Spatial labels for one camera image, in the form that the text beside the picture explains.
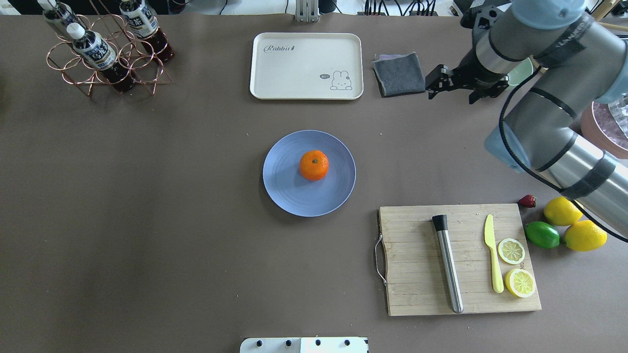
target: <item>bunny illustration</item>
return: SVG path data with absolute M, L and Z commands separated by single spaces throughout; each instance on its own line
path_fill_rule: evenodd
M 349 73 L 346 71 L 334 71 L 333 72 L 333 80 L 332 86 L 330 89 L 332 90 L 351 90 L 351 79 L 349 78 Z

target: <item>knife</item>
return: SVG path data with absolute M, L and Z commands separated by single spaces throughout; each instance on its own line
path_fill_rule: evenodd
M 497 250 L 495 250 L 495 230 L 493 229 L 493 215 L 486 216 L 484 222 L 484 242 L 490 249 L 490 264 L 492 268 L 493 290 L 502 293 L 504 291 L 504 280 L 502 280 L 502 270 L 499 269 Z
M 456 264 L 453 259 L 452 244 L 449 241 L 449 231 L 447 230 L 447 215 L 436 215 L 432 217 L 438 244 L 445 265 L 445 276 L 447 277 L 447 287 L 449 288 L 449 298 L 452 301 L 452 310 L 456 314 L 462 313 L 462 294 L 460 293 L 460 284 L 458 283 L 458 274 L 456 274 Z

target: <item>cutting board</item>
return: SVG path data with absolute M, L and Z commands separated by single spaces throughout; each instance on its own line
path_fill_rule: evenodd
M 492 289 L 490 252 L 484 244 L 484 221 L 492 214 L 495 241 L 517 239 L 526 250 L 518 265 L 499 260 L 503 276 L 524 268 L 534 274 L 517 204 L 431 205 L 381 207 L 381 227 L 386 262 L 388 314 L 453 314 L 447 279 L 431 218 L 447 215 L 453 257 L 464 305 L 463 313 L 526 312 L 541 309 L 538 287 L 528 298 L 518 298 L 507 288 Z

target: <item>cloth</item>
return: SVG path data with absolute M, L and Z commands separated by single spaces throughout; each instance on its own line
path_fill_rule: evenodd
M 373 69 L 383 97 L 425 92 L 425 78 L 415 52 L 379 55 Z

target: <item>table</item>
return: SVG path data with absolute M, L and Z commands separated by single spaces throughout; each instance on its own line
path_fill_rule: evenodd
M 382 98 L 371 60 L 416 51 L 427 73 L 470 49 L 456 18 L 330 14 L 162 16 L 173 83 L 151 97 L 91 99 L 45 65 L 39 16 L 0 30 L 0 342 L 3 352 L 237 352 L 246 337 L 356 335 L 371 352 L 623 351 L 626 245 L 530 246 L 543 309 L 389 317 L 373 265 L 384 205 L 515 202 L 539 219 L 556 196 L 483 148 L 505 97 Z M 248 92 L 253 38 L 350 32 L 365 91 L 353 101 L 261 101 Z M 270 200 L 266 153 L 302 129 L 342 140 L 357 183 L 305 219 Z

